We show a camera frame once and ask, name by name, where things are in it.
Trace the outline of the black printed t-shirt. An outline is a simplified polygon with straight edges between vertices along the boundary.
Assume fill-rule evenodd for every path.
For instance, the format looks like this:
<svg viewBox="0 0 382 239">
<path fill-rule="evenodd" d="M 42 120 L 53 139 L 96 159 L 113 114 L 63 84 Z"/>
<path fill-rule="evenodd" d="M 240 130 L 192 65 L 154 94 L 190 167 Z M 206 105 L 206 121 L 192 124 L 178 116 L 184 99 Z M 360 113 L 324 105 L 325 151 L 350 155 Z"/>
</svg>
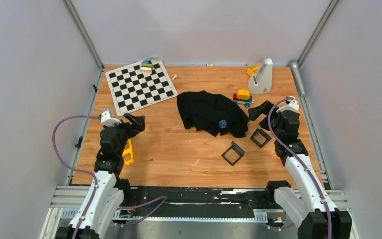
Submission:
<svg viewBox="0 0 382 239">
<path fill-rule="evenodd" d="M 177 107 L 185 129 L 206 131 L 214 137 L 229 133 L 234 138 L 244 138 L 248 131 L 249 117 L 222 94 L 183 92 L 177 95 Z M 227 121 L 226 129 L 219 128 L 221 120 Z"/>
</svg>

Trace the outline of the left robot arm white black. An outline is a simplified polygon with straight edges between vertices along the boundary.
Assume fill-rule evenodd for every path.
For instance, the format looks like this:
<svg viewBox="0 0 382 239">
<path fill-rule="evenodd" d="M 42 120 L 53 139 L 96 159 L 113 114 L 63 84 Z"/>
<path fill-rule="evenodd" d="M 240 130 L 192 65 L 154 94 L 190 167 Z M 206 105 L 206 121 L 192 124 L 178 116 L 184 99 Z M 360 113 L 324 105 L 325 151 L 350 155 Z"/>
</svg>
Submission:
<svg viewBox="0 0 382 239">
<path fill-rule="evenodd" d="M 118 206 L 132 201 L 132 192 L 127 179 L 119 177 L 123 165 L 123 152 L 128 140 L 145 130 L 145 116 L 125 113 L 128 122 L 116 118 L 111 109 L 99 116 L 103 129 L 100 133 L 100 150 L 96 155 L 89 190 L 76 215 L 66 227 L 59 227 L 57 239 L 102 239 Z"/>
</svg>

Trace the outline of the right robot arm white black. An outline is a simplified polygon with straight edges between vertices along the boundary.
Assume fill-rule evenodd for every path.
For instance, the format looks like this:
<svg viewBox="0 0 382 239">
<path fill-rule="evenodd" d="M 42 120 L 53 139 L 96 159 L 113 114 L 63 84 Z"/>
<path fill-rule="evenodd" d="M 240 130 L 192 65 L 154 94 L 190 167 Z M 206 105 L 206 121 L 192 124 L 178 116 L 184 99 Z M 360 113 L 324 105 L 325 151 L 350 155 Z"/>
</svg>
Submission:
<svg viewBox="0 0 382 239">
<path fill-rule="evenodd" d="M 267 206 L 282 207 L 297 227 L 300 239 L 348 239 L 352 218 L 348 211 L 340 210 L 332 201 L 316 176 L 309 153 L 299 139 L 299 102 L 294 97 L 282 100 L 279 107 L 270 101 L 249 108 L 249 119 L 255 121 L 261 114 L 260 133 L 268 130 L 275 139 L 275 154 L 293 177 L 299 192 L 290 183 L 269 181 L 264 194 Z"/>
</svg>

